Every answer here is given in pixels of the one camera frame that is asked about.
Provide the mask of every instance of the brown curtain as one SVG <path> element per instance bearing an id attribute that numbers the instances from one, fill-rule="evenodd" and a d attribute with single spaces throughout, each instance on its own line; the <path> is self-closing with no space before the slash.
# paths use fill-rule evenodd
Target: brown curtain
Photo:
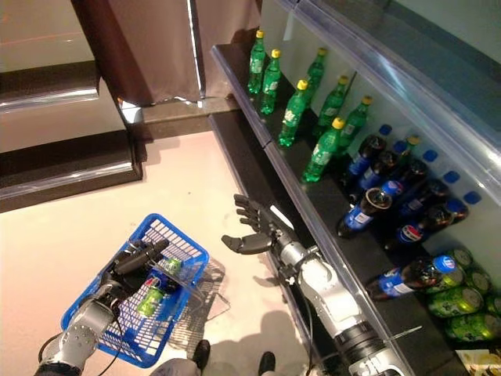
<path id="1" fill-rule="evenodd" d="M 147 106 L 200 98 L 186 0 L 72 0 L 114 96 Z M 229 86 L 210 55 L 214 44 L 254 40 L 261 0 L 191 0 L 205 96 Z"/>

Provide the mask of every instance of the pant leg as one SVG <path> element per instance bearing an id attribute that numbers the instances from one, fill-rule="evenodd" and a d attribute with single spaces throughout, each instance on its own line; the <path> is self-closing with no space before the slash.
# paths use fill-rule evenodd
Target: pant leg
<path id="1" fill-rule="evenodd" d="M 150 376 L 200 376 L 195 362 L 189 359 L 170 359 L 161 364 Z"/>

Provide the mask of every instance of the refrigerated display case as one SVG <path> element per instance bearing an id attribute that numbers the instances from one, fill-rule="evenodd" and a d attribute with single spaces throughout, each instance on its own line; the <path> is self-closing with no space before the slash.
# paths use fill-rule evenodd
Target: refrigerated display case
<path id="1" fill-rule="evenodd" d="M 491 275 L 495 288 L 501 288 L 496 229 L 501 219 L 499 63 L 405 7 L 384 5 L 341 0 L 263 1 L 261 29 L 266 52 L 282 51 L 283 75 L 275 111 L 261 114 L 259 96 L 247 92 L 250 51 L 238 44 L 216 45 L 213 57 L 242 113 L 214 115 L 211 123 L 243 192 L 258 196 L 267 192 L 265 204 L 275 200 L 288 207 L 286 212 L 291 215 L 299 214 L 297 221 L 307 229 L 305 237 L 311 235 L 318 244 L 370 323 L 406 364 L 407 374 L 467 374 L 440 322 L 426 310 L 423 297 L 372 302 L 363 285 L 416 255 L 436 255 L 463 246 Z M 326 73 L 311 109 L 303 115 L 296 142 L 284 149 L 276 140 L 285 106 L 318 47 L 329 49 Z M 367 126 L 348 153 L 353 156 L 365 136 L 384 123 L 394 129 L 388 143 L 417 134 L 421 144 L 413 150 L 416 157 L 429 149 L 438 153 L 438 159 L 428 166 L 432 175 L 456 171 L 460 180 L 449 187 L 452 194 L 462 198 L 474 191 L 481 196 L 479 203 L 470 205 L 469 218 L 432 236 L 423 247 L 393 256 L 383 251 L 377 231 L 352 240 L 337 236 L 336 224 L 350 208 L 335 179 L 338 172 L 331 168 L 319 182 L 308 184 L 301 181 L 301 173 L 315 146 L 311 127 L 341 75 L 351 79 L 341 109 L 343 118 L 364 95 L 374 99 Z M 246 161 L 247 155 L 257 157 Z M 307 338 L 301 300 L 294 297 L 293 288 L 286 295 L 298 309 L 297 322 Z M 314 342 L 319 356 L 334 351 L 325 338 Z"/>

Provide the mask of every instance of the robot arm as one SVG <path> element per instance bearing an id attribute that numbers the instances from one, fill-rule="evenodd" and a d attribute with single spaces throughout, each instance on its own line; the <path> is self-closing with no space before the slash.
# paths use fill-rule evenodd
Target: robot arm
<path id="1" fill-rule="evenodd" d="M 108 265 L 99 290 L 82 303 L 68 328 L 48 344 L 35 376 L 79 376 L 99 338 L 120 315 L 120 303 L 141 288 L 167 246 L 167 240 L 155 244 L 136 241 L 118 254 Z"/>
<path id="2" fill-rule="evenodd" d="M 296 283 L 312 303 L 350 374 L 377 376 L 392 370 L 405 376 L 405 366 L 385 347 L 336 272 L 322 260 L 318 248 L 305 249 L 295 232 L 259 203 L 237 194 L 235 204 L 240 207 L 236 212 L 244 217 L 240 221 L 256 233 L 242 238 L 225 235 L 223 243 L 242 255 L 265 251 L 275 255 L 281 264 L 279 272 L 290 284 Z"/>

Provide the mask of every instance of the black shelf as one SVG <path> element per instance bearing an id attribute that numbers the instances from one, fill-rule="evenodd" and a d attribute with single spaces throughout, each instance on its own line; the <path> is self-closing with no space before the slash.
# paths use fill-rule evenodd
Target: black shelf
<path id="1" fill-rule="evenodd" d="M 310 110 L 305 112 L 292 147 L 283 149 L 275 143 L 287 100 L 294 92 L 293 86 L 283 77 L 275 112 L 262 115 L 255 106 L 259 98 L 247 95 L 249 51 L 242 45 L 216 45 L 213 55 L 226 72 L 252 130 L 324 257 L 355 296 L 370 323 L 388 340 L 387 345 L 407 362 L 411 370 L 408 374 L 466 374 L 459 358 L 416 296 L 379 303 L 372 302 L 364 292 L 363 285 L 368 279 L 394 267 L 394 263 L 369 232 L 353 240 L 340 239 L 335 234 L 337 222 L 350 207 L 332 175 L 327 174 L 317 183 L 301 183 L 301 173 L 315 145 L 307 131 L 316 116 Z M 418 331 L 391 339 L 419 326 Z"/>
<path id="2" fill-rule="evenodd" d="M 220 147 L 223 149 L 237 184 L 243 194 L 252 197 L 264 205 L 274 204 L 294 224 L 294 229 L 301 243 L 314 244 L 308 228 L 294 207 L 294 203 L 280 182 L 274 168 L 243 115 L 242 111 L 212 114 L 209 117 L 212 130 Z M 268 253 L 275 275 L 278 275 L 279 263 Z M 309 342 L 308 314 L 299 290 L 295 286 L 281 283 L 284 298 L 291 304 L 294 322 L 299 328 L 303 343 Z M 336 352 L 336 348 L 322 326 L 320 320 L 313 321 L 313 349 L 316 359 Z M 328 371 L 343 371 L 339 358 L 332 358 L 324 363 Z"/>

